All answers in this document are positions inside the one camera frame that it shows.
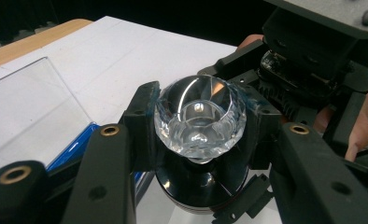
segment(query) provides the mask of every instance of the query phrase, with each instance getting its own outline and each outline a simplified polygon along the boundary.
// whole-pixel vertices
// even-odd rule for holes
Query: wooden desk
[[[3,46],[0,48],[0,65],[19,58],[35,49],[42,48],[91,23],[92,21],[83,19],[68,21],[39,34],[31,35],[22,40]]]

